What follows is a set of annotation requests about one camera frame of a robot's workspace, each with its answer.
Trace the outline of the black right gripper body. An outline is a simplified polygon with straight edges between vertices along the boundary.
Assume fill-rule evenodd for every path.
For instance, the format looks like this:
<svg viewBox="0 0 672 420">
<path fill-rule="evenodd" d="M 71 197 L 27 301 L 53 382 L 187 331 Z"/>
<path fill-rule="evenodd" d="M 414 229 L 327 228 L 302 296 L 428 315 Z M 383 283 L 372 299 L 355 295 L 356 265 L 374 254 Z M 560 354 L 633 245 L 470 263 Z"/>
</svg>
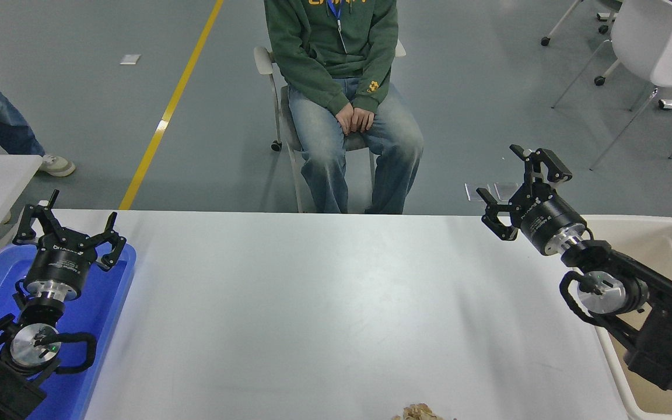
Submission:
<svg viewBox="0 0 672 420">
<path fill-rule="evenodd" d="M 536 197 L 520 215 L 520 231 L 544 256 L 561 253 L 571 237 L 580 241 L 586 229 L 586 221 L 555 194 Z"/>
</svg>

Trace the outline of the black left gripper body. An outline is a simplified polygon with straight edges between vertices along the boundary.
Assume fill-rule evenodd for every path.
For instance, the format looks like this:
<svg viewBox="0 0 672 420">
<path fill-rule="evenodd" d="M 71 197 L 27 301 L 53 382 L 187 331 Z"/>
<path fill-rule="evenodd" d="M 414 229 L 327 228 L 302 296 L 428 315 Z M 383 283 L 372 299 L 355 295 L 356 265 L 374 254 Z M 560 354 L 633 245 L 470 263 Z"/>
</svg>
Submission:
<svg viewBox="0 0 672 420">
<path fill-rule="evenodd" d="M 95 247 L 80 249 L 78 245 L 60 244 L 43 240 L 37 245 L 36 257 L 26 275 L 26 289 L 35 291 L 40 285 L 52 282 L 65 284 L 73 291 L 85 287 L 90 266 L 95 263 Z"/>
</svg>

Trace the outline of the person's right hand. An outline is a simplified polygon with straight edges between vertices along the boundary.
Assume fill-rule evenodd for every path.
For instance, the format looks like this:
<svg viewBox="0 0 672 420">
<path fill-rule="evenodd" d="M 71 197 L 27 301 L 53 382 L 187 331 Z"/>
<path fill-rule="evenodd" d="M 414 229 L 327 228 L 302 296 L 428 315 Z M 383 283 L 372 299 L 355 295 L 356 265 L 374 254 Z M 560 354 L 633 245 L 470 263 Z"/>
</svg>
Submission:
<svg viewBox="0 0 672 420">
<path fill-rule="evenodd" d="M 342 107 L 334 117 L 339 123 L 339 127 L 345 136 L 355 132 L 354 129 L 354 108 L 351 103 L 347 103 L 346 106 Z"/>
</svg>

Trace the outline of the person's left hand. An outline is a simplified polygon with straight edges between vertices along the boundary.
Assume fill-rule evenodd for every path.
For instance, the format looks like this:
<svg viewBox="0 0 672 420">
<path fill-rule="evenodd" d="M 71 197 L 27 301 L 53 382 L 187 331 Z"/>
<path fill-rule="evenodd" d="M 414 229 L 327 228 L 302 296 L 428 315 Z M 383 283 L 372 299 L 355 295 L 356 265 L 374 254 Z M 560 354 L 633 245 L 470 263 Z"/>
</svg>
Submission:
<svg viewBox="0 0 672 420">
<path fill-rule="evenodd" d="M 375 113 L 361 107 L 354 107 L 351 122 L 351 131 L 365 132 L 371 129 L 375 120 Z"/>
</svg>

